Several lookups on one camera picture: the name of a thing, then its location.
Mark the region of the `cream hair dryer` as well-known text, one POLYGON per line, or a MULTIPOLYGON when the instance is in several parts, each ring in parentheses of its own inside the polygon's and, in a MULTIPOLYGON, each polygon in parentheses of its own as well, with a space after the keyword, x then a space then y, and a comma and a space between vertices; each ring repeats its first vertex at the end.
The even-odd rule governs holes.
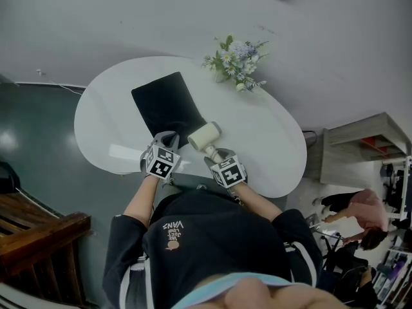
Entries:
POLYGON ((208 122, 187 137, 188 142, 197 152, 205 153, 215 163, 220 163, 223 158, 214 146, 215 141, 221 136, 221 129, 216 122, 208 122))

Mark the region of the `person's left forearm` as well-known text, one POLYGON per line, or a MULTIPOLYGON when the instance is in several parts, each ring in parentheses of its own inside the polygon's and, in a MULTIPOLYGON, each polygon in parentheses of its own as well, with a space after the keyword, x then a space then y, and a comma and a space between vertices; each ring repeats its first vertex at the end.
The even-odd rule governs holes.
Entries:
POLYGON ((147 175, 126 207, 123 215, 134 218, 145 227, 148 227, 159 180, 155 176, 147 175))

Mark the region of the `light blue face mask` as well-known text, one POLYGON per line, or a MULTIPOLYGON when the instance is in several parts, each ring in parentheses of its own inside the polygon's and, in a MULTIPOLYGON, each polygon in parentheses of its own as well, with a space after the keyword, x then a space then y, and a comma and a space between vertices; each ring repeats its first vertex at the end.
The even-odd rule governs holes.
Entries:
POLYGON ((211 281, 210 283, 207 283, 199 288, 195 288, 192 292, 180 299, 171 309, 186 309, 190 306, 207 302, 231 289, 243 279, 257 279, 264 285, 274 287, 286 287, 301 284, 268 274, 252 272, 231 273, 211 281))

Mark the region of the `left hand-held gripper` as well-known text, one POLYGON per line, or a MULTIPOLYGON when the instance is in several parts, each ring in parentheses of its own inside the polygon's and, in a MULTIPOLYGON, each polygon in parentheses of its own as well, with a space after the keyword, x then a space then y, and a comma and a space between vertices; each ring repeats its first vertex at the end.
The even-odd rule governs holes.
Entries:
POLYGON ((168 179, 180 162, 179 143, 177 132, 172 135, 170 131, 157 133, 149 148, 141 155, 141 170, 160 179, 168 179), (170 136, 170 146, 166 147, 170 136))

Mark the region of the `black printed t-shirt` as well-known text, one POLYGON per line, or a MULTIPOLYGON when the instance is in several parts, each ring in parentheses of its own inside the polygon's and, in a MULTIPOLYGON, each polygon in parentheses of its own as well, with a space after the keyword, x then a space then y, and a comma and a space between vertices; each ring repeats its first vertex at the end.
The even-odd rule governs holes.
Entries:
POLYGON ((171 309, 210 276, 255 273, 311 284, 323 263, 298 210, 268 220, 197 190, 164 199, 149 226, 112 219, 102 287, 115 308, 124 275, 142 256, 150 261, 154 309, 171 309))

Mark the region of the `person's right forearm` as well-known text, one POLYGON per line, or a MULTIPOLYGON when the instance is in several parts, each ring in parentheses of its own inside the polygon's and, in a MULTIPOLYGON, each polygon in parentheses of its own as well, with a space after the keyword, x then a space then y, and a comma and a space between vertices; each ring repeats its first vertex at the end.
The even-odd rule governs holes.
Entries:
POLYGON ((250 211, 269 221, 274 221, 283 212, 278 206, 255 192, 244 182, 236 184, 231 189, 250 211))

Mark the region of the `black office chair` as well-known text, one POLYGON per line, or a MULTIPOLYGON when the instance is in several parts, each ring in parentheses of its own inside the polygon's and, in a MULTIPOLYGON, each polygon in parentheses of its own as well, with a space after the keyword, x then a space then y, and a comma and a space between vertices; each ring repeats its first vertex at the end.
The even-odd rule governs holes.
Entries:
POLYGON ((372 279, 376 271, 366 259, 355 256, 358 243, 349 243, 338 247, 331 246, 326 236, 324 264, 317 287, 334 295, 346 306, 356 309, 375 309, 378 298, 372 279))

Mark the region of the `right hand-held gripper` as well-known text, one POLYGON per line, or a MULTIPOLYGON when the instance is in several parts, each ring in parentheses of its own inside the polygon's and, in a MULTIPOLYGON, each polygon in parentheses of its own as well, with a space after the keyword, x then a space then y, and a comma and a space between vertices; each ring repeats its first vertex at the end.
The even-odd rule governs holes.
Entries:
POLYGON ((208 156, 203 158, 210 168, 215 181, 228 189, 247 180, 244 166, 239 162, 238 156, 233 150, 217 148, 216 163, 208 156))

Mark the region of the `grey wooden cabinet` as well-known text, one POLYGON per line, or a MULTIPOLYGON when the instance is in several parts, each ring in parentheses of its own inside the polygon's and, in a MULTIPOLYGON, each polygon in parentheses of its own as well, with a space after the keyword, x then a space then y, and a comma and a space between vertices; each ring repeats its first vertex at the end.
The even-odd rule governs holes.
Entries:
POLYGON ((412 156, 412 140, 387 113, 325 129, 323 139, 325 184, 370 188, 375 162, 394 164, 412 156))

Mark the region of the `black fabric pouch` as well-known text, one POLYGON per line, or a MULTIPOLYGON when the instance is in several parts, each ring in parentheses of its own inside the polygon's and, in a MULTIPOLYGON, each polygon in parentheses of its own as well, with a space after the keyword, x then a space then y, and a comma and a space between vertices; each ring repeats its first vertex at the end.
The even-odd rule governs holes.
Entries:
POLYGON ((189 143, 191 133, 206 124, 179 72, 135 88, 131 95, 150 133, 176 132, 179 148, 189 143))

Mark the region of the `artificial flower bouquet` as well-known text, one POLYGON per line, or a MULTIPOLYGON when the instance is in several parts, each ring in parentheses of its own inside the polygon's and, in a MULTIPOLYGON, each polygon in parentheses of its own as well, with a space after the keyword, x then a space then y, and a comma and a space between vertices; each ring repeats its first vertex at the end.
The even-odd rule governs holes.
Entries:
POLYGON ((252 74, 257 70, 259 62, 268 55, 261 53, 268 41, 238 41, 232 34, 224 41, 217 37, 214 40, 218 43, 218 49, 214 55, 204 56, 201 65, 203 68, 228 75, 230 79, 227 81, 231 81, 239 92, 253 93, 256 88, 267 83, 266 80, 256 80, 252 74))

